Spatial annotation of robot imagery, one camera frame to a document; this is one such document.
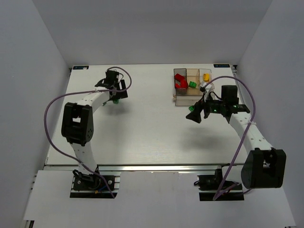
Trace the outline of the green lego brick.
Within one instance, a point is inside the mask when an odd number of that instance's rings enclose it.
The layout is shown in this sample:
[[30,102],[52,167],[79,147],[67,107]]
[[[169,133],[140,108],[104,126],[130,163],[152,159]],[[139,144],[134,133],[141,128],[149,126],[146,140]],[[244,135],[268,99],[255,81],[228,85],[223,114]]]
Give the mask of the green lego brick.
[[189,88],[195,89],[195,88],[197,87],[197,84],[196,84],[195,82],[193,82],[193,81],[190,81],[190,82],[188,83],[188,87],[189,87]]

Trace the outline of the yellow rounded lego brick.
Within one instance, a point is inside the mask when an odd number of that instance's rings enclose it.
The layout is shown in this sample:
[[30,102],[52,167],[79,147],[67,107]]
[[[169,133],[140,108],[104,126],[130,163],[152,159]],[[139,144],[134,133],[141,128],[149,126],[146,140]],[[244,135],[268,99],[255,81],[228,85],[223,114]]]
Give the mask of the yellow rounded lego brick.
[[209,82],[210,81],[210,74],[205,73],[202,75],[202,79],[204,82]]

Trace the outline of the red long lego brick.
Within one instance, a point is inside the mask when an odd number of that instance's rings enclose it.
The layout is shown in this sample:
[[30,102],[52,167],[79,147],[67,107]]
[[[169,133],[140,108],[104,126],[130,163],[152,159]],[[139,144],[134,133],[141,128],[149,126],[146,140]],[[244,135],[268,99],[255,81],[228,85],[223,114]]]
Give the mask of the red long lego brick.
[[182,75],[180,75],[180,74],[175,74],[174,75],[174,79],[176,80],[176,81],[178,81],[178,82],[183,82],[183,81],[185,81],[185,77],[184,76],[182,76]]

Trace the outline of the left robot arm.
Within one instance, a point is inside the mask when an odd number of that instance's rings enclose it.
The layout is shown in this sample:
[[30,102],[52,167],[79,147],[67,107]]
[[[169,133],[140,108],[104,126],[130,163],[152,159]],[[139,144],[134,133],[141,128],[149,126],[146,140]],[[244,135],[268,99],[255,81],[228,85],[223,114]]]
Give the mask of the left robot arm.
[[99,172],[90,143],[94,134],[94,112],[108,102],[116,104],[128,97],[125,81],[119,76],[123,74],[116,67],[109,68],[105,78],[95,85],[95,89],[104,88],[105,92],[94,91],[78,102],[68,102],[64,106],[61,134],[71,145],[82,175],[91,176]]

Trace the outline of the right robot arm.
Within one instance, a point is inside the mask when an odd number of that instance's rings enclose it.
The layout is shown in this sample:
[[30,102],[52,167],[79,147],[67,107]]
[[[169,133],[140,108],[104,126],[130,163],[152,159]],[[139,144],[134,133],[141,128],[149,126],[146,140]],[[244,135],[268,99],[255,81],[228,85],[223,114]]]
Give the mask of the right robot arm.
[[220,114],[227,120],[248,153],[241,170],[244,186],[248,189],[282,187],[286,153],[275,149],[261,134],[251,119],[250,110],[239,103],[237,86],[222,86],[219,100],[214,100],[206,89],[203,97],[192,106],[186,119],[201,123],[210,114]]

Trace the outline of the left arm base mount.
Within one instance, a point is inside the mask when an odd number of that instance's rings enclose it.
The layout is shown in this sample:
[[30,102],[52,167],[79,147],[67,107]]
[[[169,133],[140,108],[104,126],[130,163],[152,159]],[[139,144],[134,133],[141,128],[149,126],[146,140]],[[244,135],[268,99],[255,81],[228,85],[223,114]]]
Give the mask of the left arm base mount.
[[105,175],[104,180],[94,174],[73,170],[70,198],[114,199],[118,193],[120,176]]

